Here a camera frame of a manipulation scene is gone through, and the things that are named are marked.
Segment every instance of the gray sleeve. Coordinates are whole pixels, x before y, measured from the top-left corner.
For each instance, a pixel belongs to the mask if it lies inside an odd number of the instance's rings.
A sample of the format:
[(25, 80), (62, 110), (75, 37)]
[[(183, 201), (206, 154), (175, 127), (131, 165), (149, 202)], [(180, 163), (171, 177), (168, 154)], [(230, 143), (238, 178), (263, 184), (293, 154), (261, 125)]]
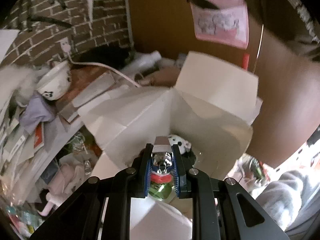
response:
[(285, 172), (278, 181), (271, 182), (256, 199), (282, 230), (286, 230), (298, 215), (304, 179), (299, 171)]

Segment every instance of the electrical outlet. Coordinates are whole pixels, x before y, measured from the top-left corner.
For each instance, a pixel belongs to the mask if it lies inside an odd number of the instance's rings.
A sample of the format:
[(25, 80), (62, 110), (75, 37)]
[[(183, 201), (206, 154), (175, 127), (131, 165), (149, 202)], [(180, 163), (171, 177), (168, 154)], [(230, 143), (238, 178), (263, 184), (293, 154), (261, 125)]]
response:
[(70, 44), (69, 44), (69, 39), (68, 39), (68, 37), (64, 37), (63, 39), (61, 39), (60, 41), (60, 46), (61, 46), (61, 49), (62, 49), (62, 51), (63, 52), (65, 52), (65, 53), (70, 53), (70, 51), (71, 51), (71, 46), (70, 46)]

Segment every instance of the metal screw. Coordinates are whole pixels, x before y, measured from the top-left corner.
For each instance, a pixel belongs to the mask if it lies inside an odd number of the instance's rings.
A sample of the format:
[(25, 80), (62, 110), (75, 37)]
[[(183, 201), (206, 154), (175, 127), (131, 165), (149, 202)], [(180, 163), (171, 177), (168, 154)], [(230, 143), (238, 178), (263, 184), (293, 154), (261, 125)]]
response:
[(226, 182), (229, 184), (229, 185), (234, 185), (236, 184), (236, 180), (234, 178), (227, 178), (226, 179)]
[(126, 168), (125, 172), (128, 174), (134, 174), (136, 172), (136, 169), (133, 167)]
[(189, 173), (192, 174), (192, 175), (197, 175), (199, 173), (199, 171), (195, 168), (192, 168), (189, 170)]
[(88, 182), (89, 182), (90, 184), (95, 184), (95, 183), (98, 182), (98, 177), (96, 177), (96, 176), (90, 177), (90, 178), (88, 179)]

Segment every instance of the wall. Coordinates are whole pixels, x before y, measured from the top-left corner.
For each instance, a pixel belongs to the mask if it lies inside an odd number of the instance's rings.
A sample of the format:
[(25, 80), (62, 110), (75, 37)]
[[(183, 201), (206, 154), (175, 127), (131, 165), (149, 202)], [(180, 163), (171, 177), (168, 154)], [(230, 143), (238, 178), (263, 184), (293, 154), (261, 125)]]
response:
[(48, 61), (62, 61), (63, 54), (59, 40), (68, 37), (73, 47), (73, 55), (83, 53), (90, 48), (103, 44), (116, 43), (121, 47), (129, 46), (128, 26), (124, 0), (94, 0), (93, 22), (89, 22), (86, 0), (64, 0), (67, 9), (63, 10), (58, 2), (53, 5), (48, 0), (33, 0), (32, 13), (62, 20), (73, 25), (65, 28), (49, 23), (33, 22), (28, 32), (27, 0), (23, 0), (23, 9), (19, 11), (19, 1), (6, 18), (3, 28), (17, 28), (18, 15), (22, 29), (6, 53), (1, 66), (10, 63), (18, 65), (42, 65)]

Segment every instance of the panda bowl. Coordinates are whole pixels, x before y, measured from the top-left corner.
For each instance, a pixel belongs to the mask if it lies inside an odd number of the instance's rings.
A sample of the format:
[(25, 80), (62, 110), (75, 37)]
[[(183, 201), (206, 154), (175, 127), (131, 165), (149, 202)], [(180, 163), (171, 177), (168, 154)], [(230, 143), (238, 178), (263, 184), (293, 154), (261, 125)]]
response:
[(48, 100), (61, 98), (71, 85), (70, 65), (63, 61), (52, 68), (37, 84), (37, 91)]

